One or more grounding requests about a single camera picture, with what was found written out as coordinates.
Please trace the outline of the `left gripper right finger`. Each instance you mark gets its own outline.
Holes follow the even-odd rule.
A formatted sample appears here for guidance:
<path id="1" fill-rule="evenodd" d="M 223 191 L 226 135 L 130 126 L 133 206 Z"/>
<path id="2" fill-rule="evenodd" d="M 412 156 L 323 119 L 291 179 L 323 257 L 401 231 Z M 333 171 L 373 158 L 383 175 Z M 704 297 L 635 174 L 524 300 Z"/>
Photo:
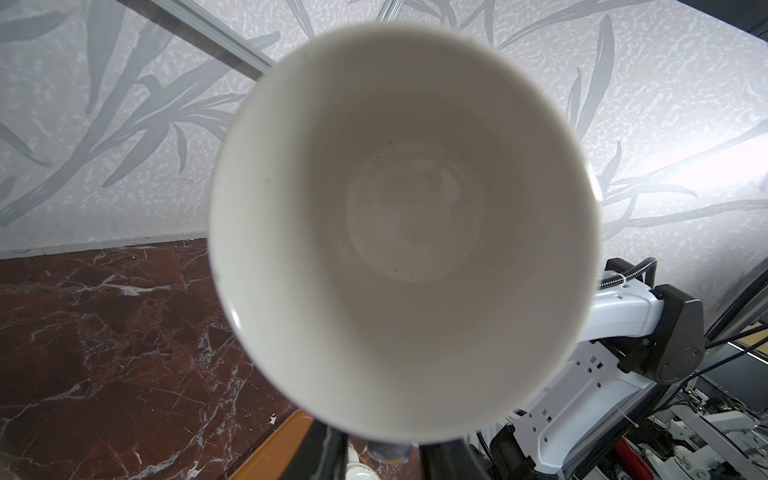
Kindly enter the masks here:
<path id="1" fill-rule="evenodd" d="M 489 480 L 484 466 L 464 440 L 419 447 L 424 480 Z"/>

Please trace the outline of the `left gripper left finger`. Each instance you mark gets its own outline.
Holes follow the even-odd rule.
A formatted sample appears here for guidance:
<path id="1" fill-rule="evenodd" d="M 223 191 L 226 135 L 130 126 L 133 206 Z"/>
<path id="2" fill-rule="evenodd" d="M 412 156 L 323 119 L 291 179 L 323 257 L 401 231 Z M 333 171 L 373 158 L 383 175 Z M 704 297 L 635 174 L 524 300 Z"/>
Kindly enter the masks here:
<path id="1" fill-rule="evenodd" d="M 348 434 L 313 420 L 280 480 L 344 480 Z"/>

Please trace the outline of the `purple mug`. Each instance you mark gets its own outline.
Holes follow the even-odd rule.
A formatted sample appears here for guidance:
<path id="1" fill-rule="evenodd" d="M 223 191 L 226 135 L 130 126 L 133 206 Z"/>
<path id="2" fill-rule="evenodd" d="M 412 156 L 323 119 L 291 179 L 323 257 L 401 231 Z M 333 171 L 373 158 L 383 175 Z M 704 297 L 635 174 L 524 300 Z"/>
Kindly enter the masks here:
<path id="1" fill-rule="evenodd" d="M 346 27 L 238 108 L 211 270 L 242 348 L 315 419 L 456 440 L 573 350 L 602 257 L 594 190 L 562 114 L 510 61 L 445 29 Z"/>

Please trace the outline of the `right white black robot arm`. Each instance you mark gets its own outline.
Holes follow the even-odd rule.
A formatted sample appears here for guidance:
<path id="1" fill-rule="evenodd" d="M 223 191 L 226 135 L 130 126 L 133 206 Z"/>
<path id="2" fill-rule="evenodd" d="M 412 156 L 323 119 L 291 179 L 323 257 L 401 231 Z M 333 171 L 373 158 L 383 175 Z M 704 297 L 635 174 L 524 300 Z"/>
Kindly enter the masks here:
<path id="1" fill-rule="evenodd" d="M 582 338 L 552 382 L 473 448 L 493 479 L 763 479 L 767 443 L 740 405 L 706 409 L 709 356 L 767 331 L 767 267 L 711 327 L 702 303 L 655 280 L 656 262 L 610 259 Z M 613 456 L 612 472 L 599 462 Z"/>

